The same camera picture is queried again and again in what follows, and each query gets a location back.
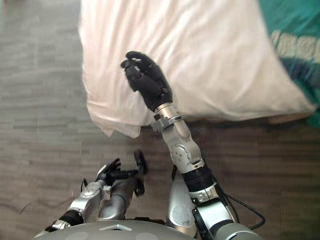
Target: laminate floor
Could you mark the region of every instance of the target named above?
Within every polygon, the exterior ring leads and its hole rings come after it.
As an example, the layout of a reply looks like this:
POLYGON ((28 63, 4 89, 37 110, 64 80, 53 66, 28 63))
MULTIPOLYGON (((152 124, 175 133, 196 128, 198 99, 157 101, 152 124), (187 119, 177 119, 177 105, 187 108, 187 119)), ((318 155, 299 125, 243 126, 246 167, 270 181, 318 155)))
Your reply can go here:
MULTIPOLYGON (((161 136, 143 128, 106 137, 90 120, 81 81, 78 0, 0 1, 0 239, 31 239, 59 217, 104 163, 149 165, 145 195, 128 216, 165 219, 172 164, 161 136), (157 208, 152 207, 156 201, 157 208)), ((225 190, 260 210, 266 239, 320 237, 320 129, 303 123, 192 122, 225 190)), ((259 221, 236 204, 241 221, 259 221)))

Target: white cloth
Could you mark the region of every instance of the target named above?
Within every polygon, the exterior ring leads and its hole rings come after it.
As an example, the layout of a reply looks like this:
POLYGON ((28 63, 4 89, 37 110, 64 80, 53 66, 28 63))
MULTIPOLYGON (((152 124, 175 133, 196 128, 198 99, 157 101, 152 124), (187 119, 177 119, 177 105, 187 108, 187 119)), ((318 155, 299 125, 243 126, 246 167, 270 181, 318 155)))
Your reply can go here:
POLYGON ((315 109, 274 53, 255 0, 82 0, 83 83, 92 121, 137 137, 153 121, 120 63, 157 62, 184 115, 245 120, 315 109))

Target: black cable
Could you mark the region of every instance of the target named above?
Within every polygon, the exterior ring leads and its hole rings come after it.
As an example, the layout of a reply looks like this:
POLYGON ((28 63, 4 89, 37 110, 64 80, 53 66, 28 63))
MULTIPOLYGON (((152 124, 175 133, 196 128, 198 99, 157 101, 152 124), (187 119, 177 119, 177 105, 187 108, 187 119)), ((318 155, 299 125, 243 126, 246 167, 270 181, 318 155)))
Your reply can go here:
POLYGON ((236 222, 239 224, 239 223, 240 223, 240 219, 239 219, 239 215, 238 215, 238 212, 237 212, 235 206, 234 206, 233 203, 229 200, 229 198, 227 198, 227 196, 224 196, 224 198, 226 199, 226 201, 228 202, 228 204, 231 206, 232 211, 233 211, 233 213, 234 213, 234 215, 235 215, 236 222))
POLYGON ((256 225, 253 225, 253 226, 249 227, 249 229, 254 230, 254 229, 260 228, 263 224, 266 223, 265 217, 260 212, 255 210, 253 207, 249 206, 248 204, 244 203, 243 201, 240 201, 239 199, 237 199, 237 198, 235 198, 235 197, 233 197, 233 196, 231 196, 231 195, 229 195, 227 193, 224 193, 224 195, 227 198, 232 199, 233 201, 237 202, 238 204, 241 204, 242 206, 246 207, 247 209, 252 211, 254 214, 256 214, 259 218, 261 218, 261 222, 257 223, 256 225))

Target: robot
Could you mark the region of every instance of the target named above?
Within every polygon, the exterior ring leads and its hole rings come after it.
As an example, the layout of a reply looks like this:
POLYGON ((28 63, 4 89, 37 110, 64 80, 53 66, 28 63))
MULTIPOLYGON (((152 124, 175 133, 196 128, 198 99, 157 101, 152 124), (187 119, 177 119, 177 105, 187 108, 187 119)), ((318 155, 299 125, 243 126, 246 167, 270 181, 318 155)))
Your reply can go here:
POLYGON ((141 52, 130 51, 126 57, 121 67, 130 87, 141 93, 146 106, 154 112, 151 126, 162 134, 174 165, 166 222, 125 217, 133 194, 145 192, 143 176, 148 169, 143 153, 137 150, 136 169, 121 170, 120 160, 116 159, 98 171, 94 182, 88 184, 84 179, 80 196, 34 240, 191 240, 198 236, 203 240, 262 240, 252 229, 262 226, 265 218, 219 185, 175 109, 172 90, 160 67, 141 52), (230 199, 249 208, 262 221, 251 228, 240 224, 230 199), (96 221, 90 222, 95 214, 96 221))

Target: teal blanket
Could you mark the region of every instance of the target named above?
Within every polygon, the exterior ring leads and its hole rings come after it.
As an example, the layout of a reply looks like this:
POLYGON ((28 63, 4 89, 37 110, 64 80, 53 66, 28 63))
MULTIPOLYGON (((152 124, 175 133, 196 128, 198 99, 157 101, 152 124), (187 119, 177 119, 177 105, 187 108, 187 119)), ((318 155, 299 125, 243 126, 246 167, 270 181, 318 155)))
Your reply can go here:
MULTIPOLYGON (((320 106, 320 0, 259 0, 275 51, 291 79, 320 106)), ((320 128, 320 108, 308 119, 320 128)))

